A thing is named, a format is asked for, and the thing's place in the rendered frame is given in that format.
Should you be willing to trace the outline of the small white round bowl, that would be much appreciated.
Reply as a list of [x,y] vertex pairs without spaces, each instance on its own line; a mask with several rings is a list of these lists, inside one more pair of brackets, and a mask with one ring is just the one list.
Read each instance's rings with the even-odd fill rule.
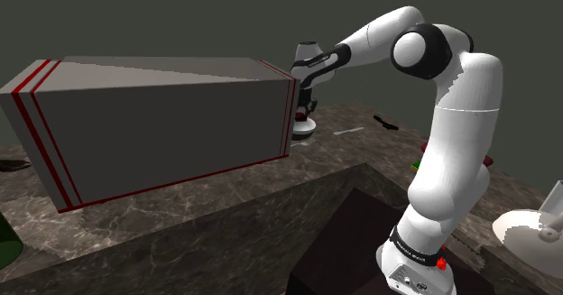
[[291,139],[293,141],[300,141],[311,137],[315,132],[316,126],[315,121],[309,117],[305,121],[295,120]]

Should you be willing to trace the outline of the black kitchen tool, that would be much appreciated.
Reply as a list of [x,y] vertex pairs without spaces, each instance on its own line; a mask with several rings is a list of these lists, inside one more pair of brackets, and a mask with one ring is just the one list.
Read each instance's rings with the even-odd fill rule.
[[378,115],[374,115],[373,118],[374,118],[374,120],[376,120],[377,122],[379,122],[379,123],[382,125],[382,127],[384,127],[384,128],[387,129],[387,130],[394,130],[394,131],[398,131],[398,130],[399,130],[399,127],[398,127],[398,126],[396,126],[396,125],[394,125],[394,124],[390,124],[390,123],[385,122],[385,121],[384,121],[380,116],[378,116]]

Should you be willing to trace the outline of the grey box with red stripes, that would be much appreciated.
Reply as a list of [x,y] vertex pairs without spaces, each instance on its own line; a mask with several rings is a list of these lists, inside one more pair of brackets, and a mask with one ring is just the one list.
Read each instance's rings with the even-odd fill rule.
[[0,107],[64,213],[286,157],[299,85],[249,58],[70,56]]

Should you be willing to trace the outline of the red flat thing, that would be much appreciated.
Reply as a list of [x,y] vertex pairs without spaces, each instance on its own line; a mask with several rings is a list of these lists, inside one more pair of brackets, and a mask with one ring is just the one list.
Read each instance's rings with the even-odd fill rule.
[[[422,145],[420,146],[421,151],[422,151],[422,152],[425,152],[427,146],[428,146],[427,143],[422,144]],[[493,160],[491,157],[485,156],[485,158],[484,158],[484,160],[483,160],[483,165],[484,165],[485,167],[489,167],[489,166],[492,165],[493,163],[494,163],[494,160]]]

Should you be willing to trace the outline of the pale grey box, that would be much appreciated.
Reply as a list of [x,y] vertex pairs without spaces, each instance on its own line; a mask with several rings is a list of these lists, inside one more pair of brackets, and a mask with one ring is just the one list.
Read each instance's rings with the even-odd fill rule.
[[563,213],[563,180],[557,180],[540,207],[540,211],[559,216]]

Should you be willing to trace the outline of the dark flat tool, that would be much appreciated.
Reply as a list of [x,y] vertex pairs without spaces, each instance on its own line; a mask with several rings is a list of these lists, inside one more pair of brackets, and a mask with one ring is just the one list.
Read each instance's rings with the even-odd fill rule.
[[12,172],[29,168],[31,164],[26,160],[0,160],[0,172]]

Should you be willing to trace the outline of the dark green round thing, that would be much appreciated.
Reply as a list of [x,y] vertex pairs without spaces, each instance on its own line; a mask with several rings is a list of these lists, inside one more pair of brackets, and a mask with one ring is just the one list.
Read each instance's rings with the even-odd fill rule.
[[12,263],[22,250],[22,240],[0,212],[0,270]]

